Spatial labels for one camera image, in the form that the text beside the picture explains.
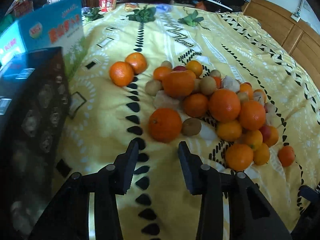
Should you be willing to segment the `large tangerine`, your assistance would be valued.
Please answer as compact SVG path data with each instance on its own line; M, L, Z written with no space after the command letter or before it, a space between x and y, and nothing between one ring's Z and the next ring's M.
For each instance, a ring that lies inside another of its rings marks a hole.
M147 61L143 54L139 52L131 53L125 58L125 62L130 64L135 74L144 72L147 67Z

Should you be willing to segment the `small orange top right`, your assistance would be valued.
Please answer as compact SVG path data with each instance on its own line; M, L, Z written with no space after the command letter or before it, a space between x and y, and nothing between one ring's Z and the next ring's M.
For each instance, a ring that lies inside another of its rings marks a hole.
M278 158L282 167L289 167L295 161L295 151L292 146L283 146L278 151Z

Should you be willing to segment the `yellow-orange kumquat front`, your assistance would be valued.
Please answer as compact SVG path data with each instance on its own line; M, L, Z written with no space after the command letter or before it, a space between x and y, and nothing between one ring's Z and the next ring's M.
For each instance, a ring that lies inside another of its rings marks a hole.
M234 144L225 153L225 162L229 168L240 172L251 165L253 150L246 144Z

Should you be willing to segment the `yellow orange centre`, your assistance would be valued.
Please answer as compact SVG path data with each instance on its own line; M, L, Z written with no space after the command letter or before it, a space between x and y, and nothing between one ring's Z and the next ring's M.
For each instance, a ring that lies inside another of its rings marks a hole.
M228 142L234 142L242 136L242 126L237 120L220 122L216 127L217 136Z

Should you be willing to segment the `brown kiwi fruit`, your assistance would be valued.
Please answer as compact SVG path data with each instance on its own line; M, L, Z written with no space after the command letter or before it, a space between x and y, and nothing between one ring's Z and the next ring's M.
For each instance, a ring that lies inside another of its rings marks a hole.
M201 122L196 118L189 118L182 123L181 133L187 137L191 137L200 133L202 128Z

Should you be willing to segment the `orange centre top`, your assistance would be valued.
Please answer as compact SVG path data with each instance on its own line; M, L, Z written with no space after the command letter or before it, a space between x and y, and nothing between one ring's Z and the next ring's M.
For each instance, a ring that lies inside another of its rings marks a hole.
M266 121L266 112L262 104L257 101L246 101L241 104L239 122L247 130L259 130Z

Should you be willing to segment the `yellow patterned bedspread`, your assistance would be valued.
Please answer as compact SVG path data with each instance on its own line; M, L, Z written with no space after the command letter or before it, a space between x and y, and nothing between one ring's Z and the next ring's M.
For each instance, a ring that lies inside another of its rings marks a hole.
M97 172L139 145L127 194L117 197L125 239L194 239L200 196L184 182L177 148L244 171L289 232L307 213L303 186L319 185L319 90L248 16L175 7L148 23L124 6L84 24L83 60L53 189Z

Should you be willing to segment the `orange behind front orange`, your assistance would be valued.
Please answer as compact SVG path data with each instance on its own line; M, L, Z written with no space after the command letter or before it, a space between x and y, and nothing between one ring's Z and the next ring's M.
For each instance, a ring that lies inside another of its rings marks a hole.
M235 92L228 89L219 89L210 97L208 109L217 121L230 122L238 117L241 104Z

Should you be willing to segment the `front centre orange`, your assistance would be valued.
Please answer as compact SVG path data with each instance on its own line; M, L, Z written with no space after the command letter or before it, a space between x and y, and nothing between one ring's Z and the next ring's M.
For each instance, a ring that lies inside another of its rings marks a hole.
M179 113L171 108L159 108L149 117L149 135L158 142L169 143L181 132L182 120Z

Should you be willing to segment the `orange left middle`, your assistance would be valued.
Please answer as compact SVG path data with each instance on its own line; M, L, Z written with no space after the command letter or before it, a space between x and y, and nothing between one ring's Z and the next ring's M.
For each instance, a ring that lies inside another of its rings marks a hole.
M208 111L208 99L200 93L192 94L183 100L182 108L188 116L193 118L202 117Z

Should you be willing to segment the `black patterned box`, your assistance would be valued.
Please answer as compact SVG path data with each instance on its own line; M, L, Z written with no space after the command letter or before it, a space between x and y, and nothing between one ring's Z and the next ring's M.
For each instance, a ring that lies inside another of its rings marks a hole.
M25 239L48 205L69 106L61 47L1 68L1 239Z

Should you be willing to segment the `large blurred orange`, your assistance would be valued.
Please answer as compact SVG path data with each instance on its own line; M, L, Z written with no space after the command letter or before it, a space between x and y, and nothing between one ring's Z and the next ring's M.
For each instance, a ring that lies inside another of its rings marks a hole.
M162 81L165 94L172 98L190 95L194 89L194 78L186 72L171 72Z

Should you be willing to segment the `wooden headboard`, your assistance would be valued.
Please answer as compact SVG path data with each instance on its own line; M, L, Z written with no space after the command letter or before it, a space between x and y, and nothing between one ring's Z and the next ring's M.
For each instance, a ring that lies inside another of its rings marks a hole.
M289 11L267 0L250 0L243 13L257 19L319 87L319 34L304 20L294 21Z

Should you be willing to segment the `blue white carton box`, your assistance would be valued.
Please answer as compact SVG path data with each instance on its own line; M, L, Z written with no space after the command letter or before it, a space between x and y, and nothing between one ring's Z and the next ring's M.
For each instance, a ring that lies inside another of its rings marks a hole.
M62 47L65 73L72 77L87 53L81 0L61 0L17 19L1 34L1 65L15 55Z

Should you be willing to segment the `green leafy vegetable right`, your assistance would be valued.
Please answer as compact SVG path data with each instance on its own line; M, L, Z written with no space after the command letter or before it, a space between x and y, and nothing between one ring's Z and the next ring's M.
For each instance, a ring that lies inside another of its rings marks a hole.
M186 11L186 14L187 15L185 17L178 19L178 23L184 24L184 25L187 25L190 27L196 27L199 25L202 29L210 31L209 28L207 28L201 24L201 22L204 21L204 17L199 16L199 13L197 10L194 10L192 13L188 13Z

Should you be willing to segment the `green leafy vegetable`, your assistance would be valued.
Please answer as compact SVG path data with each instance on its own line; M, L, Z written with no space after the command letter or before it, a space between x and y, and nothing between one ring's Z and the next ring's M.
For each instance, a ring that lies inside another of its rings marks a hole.
M204 17L199 16L199 13L197 10L194 10L192 13L188 13L186 11L186 14L187 15L185 17L178 19L178 23L184 24L184 25L187 25L190 27L196 27L199 25L202 29L210 31L209 28L207 28L201 24L201 22L204 21Z
M135 9L132 14L127 15L129 21L136 21L139 23L148 23L155 21L156 7L148 7L143 9Z

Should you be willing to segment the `green leafy vegetable centre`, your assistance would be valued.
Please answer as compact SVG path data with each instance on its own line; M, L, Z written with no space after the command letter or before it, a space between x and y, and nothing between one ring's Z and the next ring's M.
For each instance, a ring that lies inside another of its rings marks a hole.
M143 9L135 9L132 14L127 15L129 21L136 21L139 23L148 23L155 21L156 7L148 7Z

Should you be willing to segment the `red snack box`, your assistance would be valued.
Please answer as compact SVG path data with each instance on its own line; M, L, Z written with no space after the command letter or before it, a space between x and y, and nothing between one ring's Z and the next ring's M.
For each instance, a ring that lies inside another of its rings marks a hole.
M99 7L101 12L110 12L116 8L117 0L99 0Z

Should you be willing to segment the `wall power socket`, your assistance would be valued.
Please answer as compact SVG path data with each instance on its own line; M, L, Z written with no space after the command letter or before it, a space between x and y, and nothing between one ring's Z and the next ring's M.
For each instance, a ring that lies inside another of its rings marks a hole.
M300 17L300 12L299 11L295 11L291 14L291 18L295 21L295 22L299 22L299 20L301 19Z

